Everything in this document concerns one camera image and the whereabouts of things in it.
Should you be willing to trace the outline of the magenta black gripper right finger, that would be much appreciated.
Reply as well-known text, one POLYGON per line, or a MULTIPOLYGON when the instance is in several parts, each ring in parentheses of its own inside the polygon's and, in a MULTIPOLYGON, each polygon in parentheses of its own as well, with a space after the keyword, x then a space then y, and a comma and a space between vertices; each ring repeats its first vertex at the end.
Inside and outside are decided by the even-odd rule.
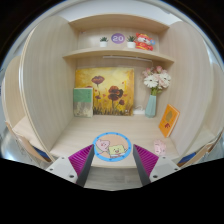
POLYGON ((166 156, 157 156, 136 144, 133 145, 133 156, 143 186, 180 170, 166 156))

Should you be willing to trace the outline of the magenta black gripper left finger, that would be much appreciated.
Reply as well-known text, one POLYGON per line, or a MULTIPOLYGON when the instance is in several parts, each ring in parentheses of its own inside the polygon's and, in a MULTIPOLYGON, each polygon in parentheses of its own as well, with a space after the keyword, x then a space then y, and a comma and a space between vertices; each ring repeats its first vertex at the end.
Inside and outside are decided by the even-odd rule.
POLYGON ((94 157, 94 146, 89 145, 69 157, 59 157, 47 171, 83 187, 94 157))

